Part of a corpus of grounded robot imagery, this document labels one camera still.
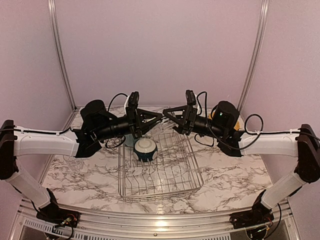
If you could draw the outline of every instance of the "purple backdrop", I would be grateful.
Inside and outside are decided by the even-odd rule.
[[[77,105],[132,91],[142,106],[181,105],[186,89],[207,90],[211,106],[237,104],[260,8],[256,0],[56,1]]]
[[[1,1],[0,124],[13,119],[28,128],[61,130],[71,114],[51,31],[48,2]],[[46,155],[19,158],[37,177]],[[0,239],[8,239],[21,200],[0,181]]]

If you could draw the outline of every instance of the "metal bar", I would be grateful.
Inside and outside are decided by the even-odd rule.
[[[139,190],[138,194],[140,194],[140,184],[139,184],[138,180],[135,177],[135,170],[133,170],[132,176],[133,176],[134,180],[136,181],[136,183],[138,184],[138,190]]]
[[[184,157],[185,157],[185,159],[186,159],[185,165],[186,165],[186,169],[187,169],[187,171],[188,171],[188,179],[189,179],[189,181],[190,181],[190,187],[191,187],[191,188],[196,188],[196,187],[197,187],[197,184],[196,184],[195,178],[194,178],[194,176],[193,176],[193,174],[192,174],[192,171],[191,171],[190,161],[189,161],[188,154],[186,153],[186,149],[184,148],[183,145],[181,145],[181,142],[182,142],[181,138],[180,138],[180,140],[178,139],[178,136],[175,136],[175,138],[176,138],[177,142],[179,143],[180,152],[182,153],[182,155],[184,155]]]
[[[125,146],[123,145],[123,151],[122,151],[122,154],[123,154],[123,162],[122,162],[122,165],[123,165],[123,170],[122,170],[122,173],[123,173],[123,176],[122,176],[122,189],[125,187],[125,185],[126,185],[126,172],[127,172],[127,170],[126,170],[126,163],[127,163],[127,161],[126,161],[126,148],[125,148]]]
[[[187,146],[187,148],[185,148],[185,144],[184,144],[185,141],[183,141],[182,139],[180,139],[180,141],[178,140],[178,142],[182,144],[182,148],[181,148],[181,149],[182,149],[182,152],[185,154],[185,158],[186,158],[186,160],[187,160],[187,162],[188,162],[188,164],[189,164],[189,166],[190,166],[190,168],[191,168],[191,164],[190,164],[190,161],[189,161],[189,157],[188,157],[188,154],[186,153],[186,149],[188,149],[188,151],[190,152],[188,143],[185,143],[186,146]],[[192,171],[191,171],[191,176],[192,176],[192,178],[193,178],[193,181],[194,181],[195,186],[197,186],[197,183],[196,183],[196,180],[195,180],[195,176],[194,176],[194,174],[193,174]]]
[[[144,183],[145,183],[145,191],[146,191],[146,194],[148,194],[148,188],[147,188],[147,182],[146,182],[146,179],[145,179],[145,162],[144,161],[141,161],[141,175],[142,175],[142,178],[144,180]]]
[[[158,174],[159,183],[160,183],[160,187],[161,187],[161,192],[163,193],[163,192],[164,192],[164,189],[163,189],[163,187],[162,187],[162,179],[161,179],[160,174],[159,174],[158,157],[156,157],[155,162],[156,162],[156,166],[155,166],[155,167],[156,167],[156,173]]]
[[[166,148],[168,149],[168,155],[169,155],[170,168],[171,168],[172,177],[173,177],[173,180],[174,180],[174,183],[175,183],[175,188],[176,188],[176,190],[178,191],[178,186],[177,186],[177,182],[176,182],[176,178],[175,178],[174,170],[173,170],[173,168],[172,168],[171,157],[170,157],[170,150],[169,150],[169,146],[168,146],[168,143],[167,143],[166,137],[164,137],[164,141],[165,141]]]
[[[152,185],[147,185],[147,188],[152,188],[152,187],[161,187],[162,185],[161,184],[152,184]]]
[[[149,176],[151,178],[151,181],[152,181],[152,188],[153,188],[153,192],[156,193],[156,187],[155,187],[155,182],[150,174],[150,168],[149,168]]]
[[[132,183],[131,183],[131,181],[129,180],[129,178],[128,177],[126,177],[127,179],[128,179],[128,181],[129,181],[129,183],[130,183],[130,185],[131,185],[131,195],[133,195],[134,193],[133,193],[133,187],[132,187]]]
[[[48,0],[48,7],[49,7],[49,14],[50,14],[50,21],[51,21],[51,26],[52,26],[54,45],[55,45],[55,50],[56,50],[59,65],[60,65],[64,88],[65,88],[65,91],[67,94],[70,108],[72,111],[75,111],[77,109],[77,105],[75,102],[74,95],[72,93],[71,85],[70,85],[69,78],[68,78],[66,63],[65,63],[64,55],[63,55],[63,51],[62,51],[60,33],[59,33],[59,27],[58,27],[58,18],[57,18],[57,12],[56,12],[56,1],[55,0]]]
[[[266,31],[266,25],[267,25],[269,2],[270,2],[270,0],[262,0],[262,3],[261,3],[261,11],[260,11],[260,16],[259,16],[258,29],[257,29],[257,33],[256,33],[251,62],[249,65],[249,69],[248,69],[248,72],[246,75],[246,79],[244,82],[242,93],[241,93],[239,103],[237,106],[237,109],[240,113],[242,112],[244,105],[246,103],[248,93],[250,90],[250,86],[252,84],[254,73],[256,70],[258,56],[261,51],[261,47],[262,47],[262,43],[263,43],[265,31]]]
[[[196,161],[196,156],[195,156],[194,150],[193,150],[193,148],[192,148],[192,145],[191,145],[191,143],[190,143],[190,140],[189,140],[187,137],[185,137],[185,138],[186,138],[186,140],[189,142],[189,145],[188,145],[188,144],[186,144],[186,145],[188,146],[188,150],[189,150],[190,154],[192,154],[191,158],[193,157],[193,159],[194,159],[194,161],[192,161],[193,164],[195,164],[194,171],[196,172],[196,176],[197,176],[197,177],[198,177],[198,175],[199,175],[199,177],[200,177],[200,179],[201,179],[201,182],[200,182],[200,180],[199,180],[199,177],[198,177],[198,180],[199,180],[200,187],[202,187],[203,184],[204,184],[204,179],[202,178],[202,174],[201,174],[201,172],[200,172],[198,162]]]
[[[282,218],[292,220],[293,215],[288,202],[282,202]],[[95,233],[103,236],[112,236],[114,239],[150,239],[154,233],[159,233],[159,223],[165,222],[168,227],[161,231],[161,239],[209,239],[209,235],[216,236],[222,233],[232,233],[244,231],[233,229],[229,222],[230,214],[235,210],[225,210],[206,213],[193,214],[145,214],[145,213],[122,213],[102,211],[96,209],[86,209],[82,207],[71,207],[60,204],[64,209],[71,209],[80,212],[79,227],[75,229],[75,234]],[[251,208],[237,209],[236,211],[250,210]],[[23,218],[37,220],[36,211],[29,200],[22,200],[18,210],[18,215]],[[273,209],[276,219],[279,217],[279,210]],[[14,221],[14,225],[9,237],[10,240],[20,239],[23,229],[23,218]]]
[[[165,158],[164,158],[164,152],[163,152],[163,148],[162,148],[162,144],[161,144],[160,134],[158,135],[158,137],[159,137],[159,144],[160,144],[160,148],[161,148],[163,171],[164,171],[164,175],[165,175],[165,178],[166,178],[166,183],[167,183],[167,185],[168,185],[168,189],[169,189],[169,192],[170,192],[169,180],[168,180],[168,176],[167,176],[167,172],[166,172],[166,167],[165,167]]]
[[[179,161],[178,161],[178,156],[177,156],[177,153],[176,153],[175,148],[174,148],[174,142],[172,140],[171,134],[169,136],[170,136],[170,141],[171,141],[171,144],[172,144],[172,147],[173,147],[173,152],[174,152],[174,155],[175,155],[176,163],[177,163],[177,165],[179,166],[179,169],[180,169],[180,177],[181,177],[182,187],[183,187],[183,190],[186,190],[185,185],[184,185],[184,179],[182,177],[181,167],[180,167],[180,164],[179,164]]]

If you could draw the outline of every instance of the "gray marble veining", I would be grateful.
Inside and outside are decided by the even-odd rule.
[[[144,109],[161,112],[163,108]],[[122,107],[114,107],[111,112],[124,114]],[[81,125],[78,113],[71,126]],[[68,157],[56,155],[43,186],[65,205],[123,213],[183,214],[249,207],[262,190],[272,185],[259,155],[229,157],[217,147],[196,143],[193,134],[189,139],[204,180],[203,187],[190,196],[125,202],[118,192],[118,148],[102,148],[92,157],[77,159],[73,165]],[[200,141],[211,144],[212,139],[203,137]]]

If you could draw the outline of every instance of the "white robot arm segment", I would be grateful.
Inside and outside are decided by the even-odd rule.
[[[268,154],[268,155],[286,155],[298,157],[298,129],[291,129],[290,132],[283,134],[262,134],[258,140],[248,148],[241,150],[241,155]],[[244,133],[239,141],[239,148],[243,148],[257,138],[257,135]]]
[[[15,189],[24,194],[28,199],[40,209],[50,204],[50,196],[47,189],[41,186],[20,164],[16,162],[18,171],[5,181],[11,184]]]
[[[17,139],[14,141],[14,156],[29,154],[54,154],[75,156],[77,154],[79,143],[77,136],[71,130],[62,134],[58,131],[42,131],[16,127],[14,135]]]

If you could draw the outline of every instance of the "blue and white bowl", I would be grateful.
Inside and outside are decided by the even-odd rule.
[[[151,162],[158,155],[158,147],[155,141],[149,138],[141,138],[134,144],[133,157],[142,162]]]

